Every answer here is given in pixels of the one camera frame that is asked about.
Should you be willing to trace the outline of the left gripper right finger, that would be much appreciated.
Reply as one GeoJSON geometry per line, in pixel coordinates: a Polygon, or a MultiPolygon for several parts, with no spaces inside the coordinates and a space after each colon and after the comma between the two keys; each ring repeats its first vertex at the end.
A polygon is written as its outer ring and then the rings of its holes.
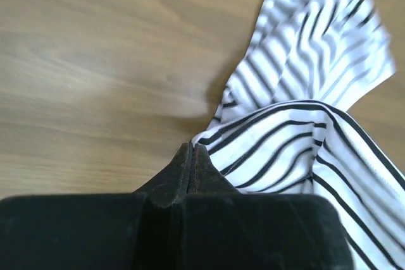
{"type": "Polygon", "coordinates": [[[235,194],[239,191],[214,167],[204,145],[193,147],[187,193],[235,194]]]}

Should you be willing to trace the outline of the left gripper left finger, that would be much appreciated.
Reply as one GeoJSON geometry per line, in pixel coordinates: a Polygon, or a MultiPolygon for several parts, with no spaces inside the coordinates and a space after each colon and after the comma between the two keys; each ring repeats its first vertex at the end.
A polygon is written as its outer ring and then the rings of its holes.
{"type": "Polygon", "coordinates": [[[134,193],[146,194],[156,207],[170,207],[187,193],[192,157],[193,145],[182,144],[168,165],[134,193]]]}

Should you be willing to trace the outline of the black white striped tank top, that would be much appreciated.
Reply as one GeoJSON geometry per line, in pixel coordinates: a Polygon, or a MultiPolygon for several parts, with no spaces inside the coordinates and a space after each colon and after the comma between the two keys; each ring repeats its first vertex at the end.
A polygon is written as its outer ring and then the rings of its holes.
{"type": "Polygon", "coordinates": [[[348,114],[394,72],[373,0],[264,0],[193,143],[242,193],[326,198],[356,269],[403,269],[404,175],[348,114]]]}

